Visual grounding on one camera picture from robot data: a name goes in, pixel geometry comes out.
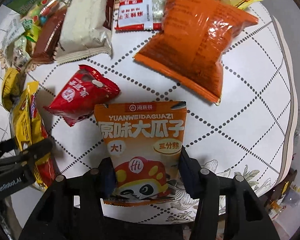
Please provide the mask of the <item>long yellow snack bag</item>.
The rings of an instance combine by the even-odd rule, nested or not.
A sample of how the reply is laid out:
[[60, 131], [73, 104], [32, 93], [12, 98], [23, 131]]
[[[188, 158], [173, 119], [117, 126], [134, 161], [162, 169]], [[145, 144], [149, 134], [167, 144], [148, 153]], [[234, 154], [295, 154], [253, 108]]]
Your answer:
[[[27, 83], [25, 90], [16, 98], [10, 110], [11, 136], [15, 137], [19, 152], [48, 137], [36, 105], [38, 87], [38, 81]], [[55, 176], [51, 153], [47, 153], [35, 162], [36, 182], [33, 184], [35, 188], [45, 191], [52, 184]]]

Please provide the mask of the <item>orange panda sunflower seed bag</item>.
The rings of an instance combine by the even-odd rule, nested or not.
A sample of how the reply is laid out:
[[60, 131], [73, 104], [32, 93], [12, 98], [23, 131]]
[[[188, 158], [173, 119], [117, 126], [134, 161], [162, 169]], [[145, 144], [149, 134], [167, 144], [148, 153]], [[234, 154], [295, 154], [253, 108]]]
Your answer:
[[186, 115], [184, 101], [95, 106], [116, 176], [107, 204], [137, 206], [174, 198]]

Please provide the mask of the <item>grey white snack packet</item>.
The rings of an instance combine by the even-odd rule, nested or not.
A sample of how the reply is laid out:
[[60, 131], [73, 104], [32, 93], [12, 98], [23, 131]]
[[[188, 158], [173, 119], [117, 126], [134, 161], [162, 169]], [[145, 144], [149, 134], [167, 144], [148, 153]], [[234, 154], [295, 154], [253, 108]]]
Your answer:
[[24, 32], [25, 29], [21, 23], [20, 15], [11, 10], [0, 24], [0, 50], [5, 52], [7, 47]]

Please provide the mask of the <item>red small snack packet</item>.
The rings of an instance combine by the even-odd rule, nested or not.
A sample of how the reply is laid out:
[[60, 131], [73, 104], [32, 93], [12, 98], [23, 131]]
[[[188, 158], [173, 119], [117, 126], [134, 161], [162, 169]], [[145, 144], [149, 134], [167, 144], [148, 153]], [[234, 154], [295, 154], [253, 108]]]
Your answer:
[[80, 64], [79, 70], [64, 85], [49, 106], [43, 109], [60, 116], [70, 126], [90, 116], [97, 104], [116, 98], [120, 89], [95, 68]]

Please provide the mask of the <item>small yellow snack bag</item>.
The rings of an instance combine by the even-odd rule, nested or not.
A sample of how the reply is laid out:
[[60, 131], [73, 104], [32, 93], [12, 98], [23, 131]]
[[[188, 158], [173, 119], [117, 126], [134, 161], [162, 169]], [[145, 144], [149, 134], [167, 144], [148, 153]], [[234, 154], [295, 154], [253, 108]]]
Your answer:
[[1, 101], [4, 109], [10, 111], [14, 99], [20, 95], [20, 73], [15, 68], [7, 68], [1, 87]]

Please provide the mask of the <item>brown snack bar packet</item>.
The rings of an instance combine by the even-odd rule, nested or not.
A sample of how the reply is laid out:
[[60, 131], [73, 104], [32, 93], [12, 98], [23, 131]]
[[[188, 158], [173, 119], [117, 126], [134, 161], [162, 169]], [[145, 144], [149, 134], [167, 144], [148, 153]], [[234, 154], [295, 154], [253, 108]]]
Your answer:
[[61, 34], [66, 11], [67, 7], [56, 11], [44, 24], [32, 57], [34, 64], [53, 62], [54, 51]]

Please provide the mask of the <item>white wafer packet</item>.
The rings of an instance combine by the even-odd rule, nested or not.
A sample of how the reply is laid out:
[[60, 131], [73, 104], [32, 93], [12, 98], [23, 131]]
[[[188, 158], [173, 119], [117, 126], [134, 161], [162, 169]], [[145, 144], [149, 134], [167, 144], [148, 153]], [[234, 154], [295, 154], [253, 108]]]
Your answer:
[[58, 41], [57, 64], [98, 54], [111, 56], [112, 12], [112, 0], [72, 0]]

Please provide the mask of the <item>green candy packet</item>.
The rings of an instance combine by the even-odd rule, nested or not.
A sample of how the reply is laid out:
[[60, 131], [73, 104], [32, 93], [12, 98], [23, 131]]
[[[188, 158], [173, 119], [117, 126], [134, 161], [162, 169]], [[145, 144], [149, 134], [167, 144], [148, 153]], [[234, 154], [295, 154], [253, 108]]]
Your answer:
[[12, 64], [18, 68], [32, 62], [34, 50], [42, 28], [58, 10], [67, 7], [71, 0], [34, 0], [29, 9], [23, 11], [21, 23], [25, 32], [15, 41]]

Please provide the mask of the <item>red white sachet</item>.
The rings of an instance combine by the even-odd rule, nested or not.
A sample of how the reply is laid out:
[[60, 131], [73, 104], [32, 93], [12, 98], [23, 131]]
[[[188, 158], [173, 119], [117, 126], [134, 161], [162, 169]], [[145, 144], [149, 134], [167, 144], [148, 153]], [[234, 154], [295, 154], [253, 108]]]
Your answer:
[[120, 0], [117, 31], [161, 30], [166, 0]]

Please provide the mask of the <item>orange snack bag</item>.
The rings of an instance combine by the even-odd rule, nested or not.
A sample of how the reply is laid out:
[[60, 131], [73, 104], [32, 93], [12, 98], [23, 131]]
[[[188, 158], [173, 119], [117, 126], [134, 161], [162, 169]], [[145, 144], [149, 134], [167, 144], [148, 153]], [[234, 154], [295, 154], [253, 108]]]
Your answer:
[[222, 55], [244, 28], [257, 24], [257, 17], [217, 0], [166, 0], [161, 31], [134, 60], [218, 105]]

